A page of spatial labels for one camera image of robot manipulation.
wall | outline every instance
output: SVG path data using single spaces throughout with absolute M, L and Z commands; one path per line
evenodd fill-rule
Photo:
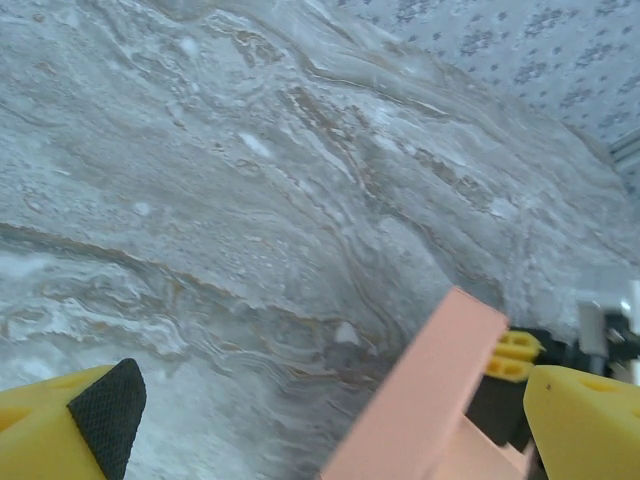
M 640 124 L 638 0 L 327 0 L 612 143 Z

gray marble countertop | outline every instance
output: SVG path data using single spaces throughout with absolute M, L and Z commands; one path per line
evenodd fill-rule
M 568 335 L 638 265 L 601 147 L 312 0 L 0 25 L 0 386 L 138 359 L 127 478 L 312 478 L 452 284 Z

yellow plastic part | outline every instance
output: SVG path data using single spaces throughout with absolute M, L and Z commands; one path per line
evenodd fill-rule
M 505 333 L 493 352 L 499 357 L 533 362 L 542 350 L 540 341 L 527 332 L 511 330 Z
M 640 478 L 640 387 L 537 366 L 524 409 L 549 480 Z
M 524 382 L 529 378 L 529 373 L 533 369 L 533 363 L 514 360 L 512 358 L 491 357 L 485 375 L 499 378 L 508 382 Z
M 0 392 L 0 478 L 104 480 L 67 404 L 112 368 Z

white wallpaper with gray pattern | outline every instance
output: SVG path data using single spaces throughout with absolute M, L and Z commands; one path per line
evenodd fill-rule
M 605 143 L 640 126 L 640 0 L 328 0 Z

black textured grip pad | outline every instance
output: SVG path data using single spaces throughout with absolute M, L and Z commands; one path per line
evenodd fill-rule
M 147 402 L 138 364 L 118 363 L 67 408 L 106 480 L 123 480 Z

